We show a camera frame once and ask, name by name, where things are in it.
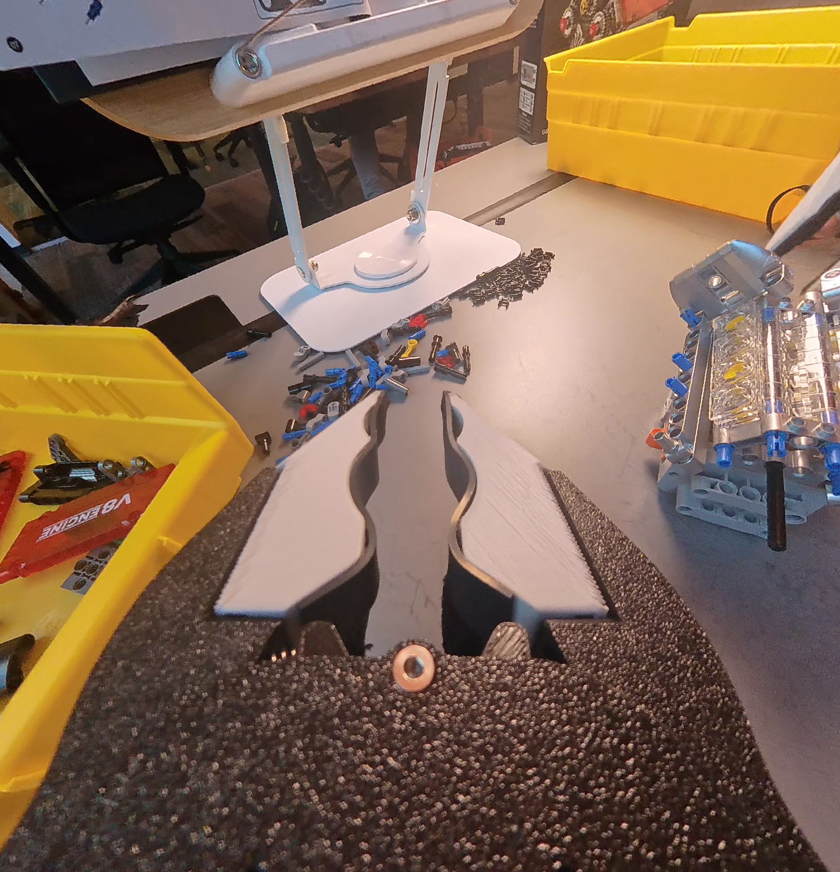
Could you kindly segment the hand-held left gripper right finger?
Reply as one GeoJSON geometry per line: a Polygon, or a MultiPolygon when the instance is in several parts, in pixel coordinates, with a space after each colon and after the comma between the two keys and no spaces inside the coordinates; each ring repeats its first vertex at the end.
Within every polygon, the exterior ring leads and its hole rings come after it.
{"type": "Polygon", "coordinates": [[[550,620],[616,616],[587,551],[533,454],[455,393],[441,403],[445,472],[457,507],[442,594],[445,649],[486,649],[515,624],[530,649],[550,620]]]}

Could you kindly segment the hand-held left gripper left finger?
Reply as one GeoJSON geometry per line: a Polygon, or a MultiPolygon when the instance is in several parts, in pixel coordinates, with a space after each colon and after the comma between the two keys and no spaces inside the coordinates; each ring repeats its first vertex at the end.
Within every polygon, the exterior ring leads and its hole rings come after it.
{"type": "Polygon", "coordinates": [[[284,618],[369,564],[368,501],[390,401],[373,393],[289,458],[214,605],[217,616],[284,618]]]}

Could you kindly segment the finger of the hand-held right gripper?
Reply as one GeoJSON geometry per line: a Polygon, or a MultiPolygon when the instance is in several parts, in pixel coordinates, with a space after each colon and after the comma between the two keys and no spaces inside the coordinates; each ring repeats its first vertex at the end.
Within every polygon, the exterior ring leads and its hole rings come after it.
{"type": "Polygon", "coordinates": [[[813,238],[828,221],[840,212],[840,180],[810,185],[798,185],[779,193],[770,203],[765,215],[766,228],[772,234],[765,247],[776,256],[783,256],[813,238]],[[773,226],[777,204],[786,195],[796,191],[805,196],[789,217],[778,227],[773,226]]]}

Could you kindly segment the grey brick engine model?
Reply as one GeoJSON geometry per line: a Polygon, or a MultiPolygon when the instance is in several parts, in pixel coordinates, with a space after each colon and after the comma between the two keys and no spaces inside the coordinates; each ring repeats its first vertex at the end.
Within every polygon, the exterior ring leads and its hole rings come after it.
{"type": "Polygon", "coordinates": [[[731,241],[669,287],[687,335],[647,440],[658,487],[785,551],[788,527],[840,506],[840,264],[797,292],[776,254],[731,241]]]}

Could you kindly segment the black desk divider strip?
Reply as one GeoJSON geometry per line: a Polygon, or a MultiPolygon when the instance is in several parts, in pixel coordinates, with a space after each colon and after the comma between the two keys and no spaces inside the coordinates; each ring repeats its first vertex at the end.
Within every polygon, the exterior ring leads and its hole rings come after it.
{"type": "Polygon", "coordinates": [[[204,297],[142,326],[189,372],[197,372],[252,342],[244,325],[218,296],[204,297]]]}

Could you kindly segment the yellow plastic crate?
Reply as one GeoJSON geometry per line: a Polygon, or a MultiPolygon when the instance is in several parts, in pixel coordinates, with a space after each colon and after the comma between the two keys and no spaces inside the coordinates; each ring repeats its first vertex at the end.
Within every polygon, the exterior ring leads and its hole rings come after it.
{"type": "Polygon", "coordinates": [[[840,5],[666,18],[545,64],[558,172],[761,221],[840,151],[840,5]]]}

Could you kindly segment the pile of colourful brick parts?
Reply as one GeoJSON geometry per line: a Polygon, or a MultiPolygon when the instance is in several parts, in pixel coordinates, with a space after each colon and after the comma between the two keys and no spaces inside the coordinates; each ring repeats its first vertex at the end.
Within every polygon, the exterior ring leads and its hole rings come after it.
{"type": "Polygon", "coordinates": [[[335,352],[301,345],[294,354],[295,381],[286,389],[288,401],[297,409],[278,441],[267,431],[254,437],[263,456],[271,456],[276,448],[275,466],[283,468],[292,454],[362,400],[378,395],[405,397],[411,377],[434,374],[465,383],[471,373],[469,345],[447,343],[440,333],[433,333],[428,352],[423,354],[420,348],[430,325],[452,312],[453,297],[439,298],[341,352],[346,359],[343,365],[332,365],[335,352]]]}

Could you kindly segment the red printed brick panel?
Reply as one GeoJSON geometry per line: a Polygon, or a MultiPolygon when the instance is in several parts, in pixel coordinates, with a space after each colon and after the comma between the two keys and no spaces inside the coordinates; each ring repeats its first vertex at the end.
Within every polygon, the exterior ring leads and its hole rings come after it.
{"type": "Polygon", "coordinates": [[[137,474],[31,520],[0,562],[0,584],[125,538],[174,469],[137,474]]]}

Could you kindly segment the black and red brick parts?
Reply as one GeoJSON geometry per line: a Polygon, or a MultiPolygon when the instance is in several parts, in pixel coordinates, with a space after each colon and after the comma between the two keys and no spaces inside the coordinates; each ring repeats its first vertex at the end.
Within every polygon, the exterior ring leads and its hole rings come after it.
{"type": "MultiPolygon", "coordinates": [[[[0,562],[31,520],[159,467],[143,456],[128,463],[84,460],[60,434],[48,438],[48,448],[51,459],[43,464],[23,450],[0,454],[0,562]]],[[[71,610],[69,599],[91,589],[126,537],[0,584],[0,705],[19,688],[30,664],[64,622],[71,610]]]]}

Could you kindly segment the yellow plastic bin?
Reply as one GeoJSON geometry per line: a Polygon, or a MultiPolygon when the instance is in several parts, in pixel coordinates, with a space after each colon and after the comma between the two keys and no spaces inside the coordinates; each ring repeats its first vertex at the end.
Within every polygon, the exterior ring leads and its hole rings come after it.
{"type": "MultiPolygon", "coordinates": [[[[62,435],[87,460],[144,456],[172,477],[85,594],[63,588],[76,558],[0,583],[0,643],[35,645],[0,701],[0,846],[48,770],[87,677],[144,588],[235,494],[251,443],[163,343],[143,329],[0,324],[0,452],[32,466],[62,435]]],[[[44,507],[13,503],[0,561],[44,507]]]]}

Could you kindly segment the pile of black pins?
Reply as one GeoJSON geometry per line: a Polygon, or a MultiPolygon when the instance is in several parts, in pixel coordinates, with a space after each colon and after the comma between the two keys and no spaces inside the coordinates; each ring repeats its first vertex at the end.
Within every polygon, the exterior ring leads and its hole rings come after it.
{"type": "Polygon", "coordinates": [[[553,252],[540,247],[520,253],[510,262],[479,274],[472,282],[451,293],[448,299],[467,299],[474,306],[495,302],[499,308],[507,308],[545,283],[554,258],[553,252]]]}

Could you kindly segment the white booklet stand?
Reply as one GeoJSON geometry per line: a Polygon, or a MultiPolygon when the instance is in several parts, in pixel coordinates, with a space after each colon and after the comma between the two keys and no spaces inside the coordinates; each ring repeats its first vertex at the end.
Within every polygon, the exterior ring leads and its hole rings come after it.
{"type": "Polygon", "coordinates": [[[428,205],[453,56],[445,46],[468,39],[474,47],[506,24],[516,2],[393,2],[389,10],[371,2],[360,20],[278,29],[304,5],[286,6],[222,56],[211,79],[219,103],[247,107],[353,73],[369,84],[373,66],[413,53],[429,65],[406,216],[315,257],[303,238],[284,115],[262,120],[297,274],[268,278],[262,298],[312,348],[341,352],[444,294],[445,268],[454,282],[466,281],[470,266],[493,256],[495,234],[442,213],[429,217],[428,205]]]}

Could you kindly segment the black product box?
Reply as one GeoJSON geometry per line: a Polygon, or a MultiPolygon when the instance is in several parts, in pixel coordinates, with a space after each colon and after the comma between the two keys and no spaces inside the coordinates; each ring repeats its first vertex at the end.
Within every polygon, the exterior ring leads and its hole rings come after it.
{"type": "Polygon", "coordinates": [[[546,57],[661,17],[674,16],[683,25],[690,6],[690,1],[545,1],[520,48],[519,136],[532,145],[547,140],[546,57]]]}

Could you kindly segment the black swivel chair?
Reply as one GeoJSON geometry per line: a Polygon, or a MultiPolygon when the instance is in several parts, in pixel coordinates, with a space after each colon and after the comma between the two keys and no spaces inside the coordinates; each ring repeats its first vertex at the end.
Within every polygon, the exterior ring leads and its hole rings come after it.
{"type": "Polygon", "coordinates": [[[32,72],[0,71],[0,166],[71,241],[112,245],[114,263],[143,245],[176,257],[171,235],[205,200],[149,138],[82,101],[57,103],[32,72]]]}

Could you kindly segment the instruction booklet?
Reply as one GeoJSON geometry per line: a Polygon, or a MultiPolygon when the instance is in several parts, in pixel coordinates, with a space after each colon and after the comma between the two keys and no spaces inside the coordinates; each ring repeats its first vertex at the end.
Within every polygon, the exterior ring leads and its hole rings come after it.
{"type": "Polygon", "coordinates": [[[516,38],[541,2],[0,2],[0,70],[77,64],[99,114],[189,142],[516,38]]]}

